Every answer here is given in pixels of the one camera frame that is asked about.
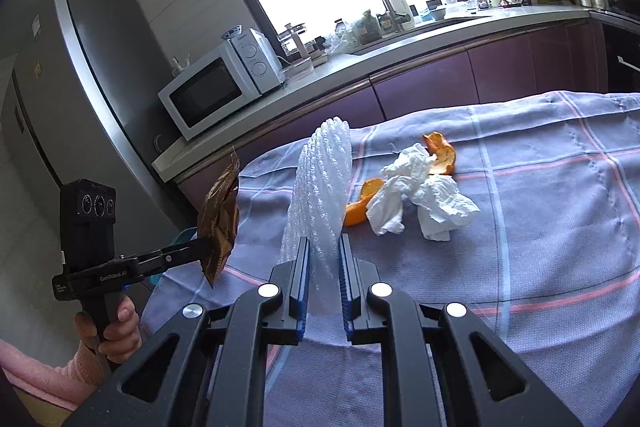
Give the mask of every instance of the person's hand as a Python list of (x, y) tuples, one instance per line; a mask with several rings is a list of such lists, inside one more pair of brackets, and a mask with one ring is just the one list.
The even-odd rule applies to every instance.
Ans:
[[(98, 351), (115, 363), (125, 363), (142, 345), (138, 323), (140, 318), (136, 313), (133, 302), (125, 297), (118, 306), (118, 321), (109, 324), (104, 329), (103, 343)], [(74, 324), (84, 345), (94, 349), (97, 343), (97, 331), (91, 317), (80, 312), (74, 317)]]

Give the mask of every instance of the gray refrigerator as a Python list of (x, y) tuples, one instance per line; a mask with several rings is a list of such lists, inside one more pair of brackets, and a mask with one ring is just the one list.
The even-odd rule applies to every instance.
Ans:
[(60, 186), (116, 189), (114, 243), (168, 245), (195, 209), (152, 162), (180, 133), (158, 99), (172, 70), (136, 0), (44, 0), (15, 62), (2, 131), (34, 201), (59, 229)]

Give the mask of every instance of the oven handle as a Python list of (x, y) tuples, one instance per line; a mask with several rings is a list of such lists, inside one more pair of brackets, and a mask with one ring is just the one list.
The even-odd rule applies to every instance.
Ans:
[(631, 68), (632, 70), (638, 71), (640, 73), (640, 68), (638, 68), (637, 66), (634, 66), (633, 64), (629, 64), (628, 62), (625, 62), (624, 58), (622, 58), (620, 55), (618, 55), (618, 62), (623, 66), (626, 66), (627, 68)]

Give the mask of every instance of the plaid tablecloth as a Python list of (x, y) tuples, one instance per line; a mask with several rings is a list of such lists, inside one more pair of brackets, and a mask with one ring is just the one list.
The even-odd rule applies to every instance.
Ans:
[[(351, 199), (424, 133), (455, 146), (455, 179), (481, 215), (448, 243), (346, 229), (356, 257), (434, 305), (468, 303), (587, 427), (603, 425), (640, 373), (640, 95), (550, 92), (416, 112), (351, 131)], [(235, 300), (277, 263), (303, 140), (241, 173), (236, 247), (211, 289), (200, 267), (167, 272), (143, 321)], [(266, 426), (381, 426), (377, 347), (351, 347), (339, 315), (310, 317), (268, 360)]]

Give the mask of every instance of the white countertop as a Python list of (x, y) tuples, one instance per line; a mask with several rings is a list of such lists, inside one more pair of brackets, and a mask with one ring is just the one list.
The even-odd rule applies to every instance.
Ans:
[[(169, 181), (263, 123), (393, 64), (492, 33), (545, 22), (588, 18), (589, 12), (587, 8), (573, 6), (486, 10), (478, 12), (483, 16), (481, 19), (408, 36), (365, 55), (334, 55), (311, 74), (268, 93), (194, 139), (187, 142), (180, 138), (153, 166), (162, 180)], [(461, 13), (460, 16), (468, 17), (469, 14)]]

